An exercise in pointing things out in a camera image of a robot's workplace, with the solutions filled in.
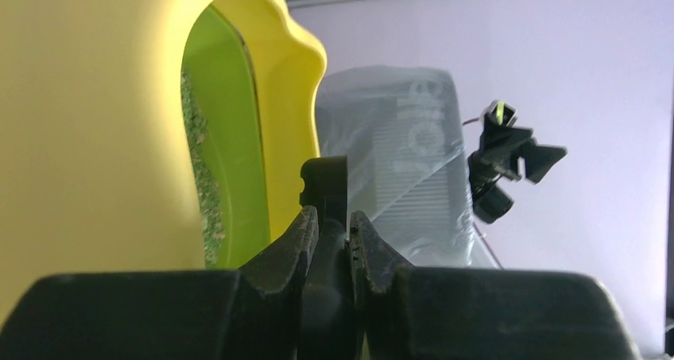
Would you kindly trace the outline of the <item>black litter scoop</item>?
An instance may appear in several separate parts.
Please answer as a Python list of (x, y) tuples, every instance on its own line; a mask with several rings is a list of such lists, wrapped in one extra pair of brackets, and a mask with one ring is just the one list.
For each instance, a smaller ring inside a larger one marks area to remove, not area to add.
[(316, 209), (319, 236), (304, 282), (297, 357), (353, 359), (357, 316), (347, 245), (347, 158), (310, 159), (300, 177), (300, 204)]

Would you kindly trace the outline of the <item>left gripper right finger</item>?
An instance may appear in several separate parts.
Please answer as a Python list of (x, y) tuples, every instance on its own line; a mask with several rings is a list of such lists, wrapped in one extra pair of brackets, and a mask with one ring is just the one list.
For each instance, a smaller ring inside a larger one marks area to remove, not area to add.
[(618, 308), (577, 273), (412, 265), (351, 216), (358, 328), (372, 359), (637, 359)]

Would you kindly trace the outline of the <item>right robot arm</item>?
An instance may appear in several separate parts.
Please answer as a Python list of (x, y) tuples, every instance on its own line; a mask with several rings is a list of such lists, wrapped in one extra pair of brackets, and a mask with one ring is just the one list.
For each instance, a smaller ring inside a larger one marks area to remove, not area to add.
[(485, 118), (479, 147), (467, 159), (475, 216), (491, 224), (510, 211), (514, 201), (500, 179), (538, 184), (566, 156), (563, 146), (538, 144), (530, 128)]

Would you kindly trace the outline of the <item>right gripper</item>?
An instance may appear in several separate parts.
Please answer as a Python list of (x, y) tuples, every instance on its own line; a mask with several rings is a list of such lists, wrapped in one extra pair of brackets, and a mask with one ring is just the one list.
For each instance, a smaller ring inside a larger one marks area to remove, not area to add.
[(500, 126), (487, 120), (482, 123), (478, 148), (468, 157), (469, 184), (473, 200), (511, 200), (498, 186), (498, 181), (520, 180), (518, 164), (511, 165), (511, 158), (520, 147), (524, 160), (525, 178), (539, 184), (550, 169), (567, 155), (567, 148), (555, 145), (538, 145), (533, 129)]

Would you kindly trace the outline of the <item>yellow litter box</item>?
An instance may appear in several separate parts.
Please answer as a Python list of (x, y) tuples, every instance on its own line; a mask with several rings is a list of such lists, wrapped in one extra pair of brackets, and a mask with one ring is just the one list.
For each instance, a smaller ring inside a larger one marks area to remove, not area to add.
[(1, 317), (59, 273), (199, 269), (188, 73), (219, 186), (216, 265), (299, 211), (327, 55), (285, 0), (1, 0)]

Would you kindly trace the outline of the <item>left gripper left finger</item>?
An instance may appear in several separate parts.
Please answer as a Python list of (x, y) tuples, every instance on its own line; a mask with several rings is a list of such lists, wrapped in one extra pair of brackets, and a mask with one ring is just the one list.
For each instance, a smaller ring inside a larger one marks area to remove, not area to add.
[(4, 359), (293, 359), (314, 207), (239, 269), (57, 274), (1, 329)]

